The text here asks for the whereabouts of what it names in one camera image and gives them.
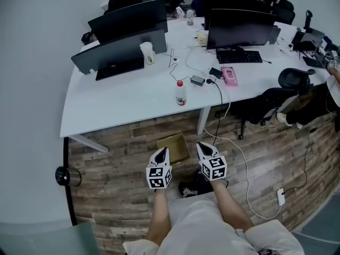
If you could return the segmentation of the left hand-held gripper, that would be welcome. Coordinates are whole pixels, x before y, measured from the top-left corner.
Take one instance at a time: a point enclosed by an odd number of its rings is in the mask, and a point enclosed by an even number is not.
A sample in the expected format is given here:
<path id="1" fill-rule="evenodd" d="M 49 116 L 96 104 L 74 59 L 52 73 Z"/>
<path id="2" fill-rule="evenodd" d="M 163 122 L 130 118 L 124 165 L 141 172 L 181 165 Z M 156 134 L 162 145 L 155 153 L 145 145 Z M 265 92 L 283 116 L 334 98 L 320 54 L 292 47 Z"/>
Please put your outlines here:
<path id="1" fill-rule="evenodd" d="M 172 179 L 170 153 L 167 147 L 158 149 L 149 159 L 146 168 L 147 182 L 150 189 L 166 189 Z"/>

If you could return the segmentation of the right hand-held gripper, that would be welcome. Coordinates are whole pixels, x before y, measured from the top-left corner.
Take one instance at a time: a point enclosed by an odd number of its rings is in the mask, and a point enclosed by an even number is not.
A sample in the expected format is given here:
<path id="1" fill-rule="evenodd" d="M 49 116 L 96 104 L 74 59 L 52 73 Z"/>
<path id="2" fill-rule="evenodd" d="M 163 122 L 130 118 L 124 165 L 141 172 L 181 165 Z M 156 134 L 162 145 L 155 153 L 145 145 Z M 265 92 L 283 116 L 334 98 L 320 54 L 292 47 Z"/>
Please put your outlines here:
<path id="1" fill-rule="evenodd" d="M 227 172 L 227 163 L 225 157 L 221 156 L 217 148 L 206 142 L 197 142 L 196 149 L 201 172 L 207 180 L 224 179 Z"/>

